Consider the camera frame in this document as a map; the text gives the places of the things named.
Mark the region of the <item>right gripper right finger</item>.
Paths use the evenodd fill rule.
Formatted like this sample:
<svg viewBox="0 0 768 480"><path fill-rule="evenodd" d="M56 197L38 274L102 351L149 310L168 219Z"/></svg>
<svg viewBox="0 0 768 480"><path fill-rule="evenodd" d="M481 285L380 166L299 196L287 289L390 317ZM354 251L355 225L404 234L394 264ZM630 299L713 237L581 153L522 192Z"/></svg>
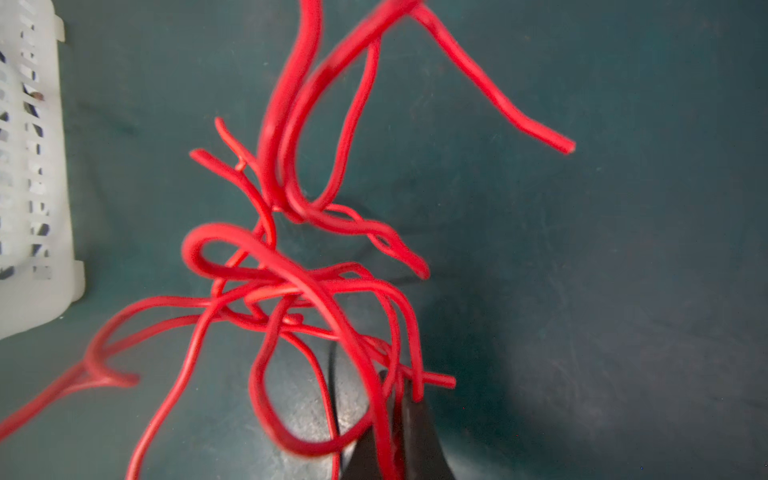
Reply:
<svg viewBox="0 0 768 480"><path fill-rule="evenodd" d="M402 452L408 480L455 480L425 400L415 401L412 382L404 381L401 414Z"/></svg>

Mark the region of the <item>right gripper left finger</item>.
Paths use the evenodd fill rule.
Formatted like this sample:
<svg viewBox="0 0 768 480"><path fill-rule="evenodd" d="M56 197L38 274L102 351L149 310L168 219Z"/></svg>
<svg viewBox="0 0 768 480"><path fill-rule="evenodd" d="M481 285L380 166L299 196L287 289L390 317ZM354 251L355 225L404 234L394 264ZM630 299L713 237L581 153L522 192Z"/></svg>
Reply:
<svg viewBox="0 0 768 480"><path fill-rule="evenodd" d="M356 442L341 480L381 480L373 428L369 428Z"/></svg>

